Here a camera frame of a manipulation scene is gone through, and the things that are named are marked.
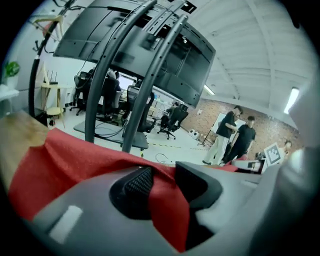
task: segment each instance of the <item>monitor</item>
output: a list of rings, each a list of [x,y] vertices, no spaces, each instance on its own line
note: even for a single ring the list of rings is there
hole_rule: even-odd
[[[122,73],[120,73],[120,77],[119,77],[119,85],[120,88],[123,90],[127,90],[128,86],[133,86],[135,83],[135,79],[128,77],[126,75],[123,75]]]
[[[93,1],[65,32],[53,55],[97,63],[117,24],[143,3],[136,0]],[[163,9],[156,4],[135,23],[116,53],[112,69],[137,79],[145,77],[161,43],[178,20],[176,15],[171,15],[156,32],[144,29]],[[186,23],[157,74],[154,86],[196,107],[215,53],[205,37]]]

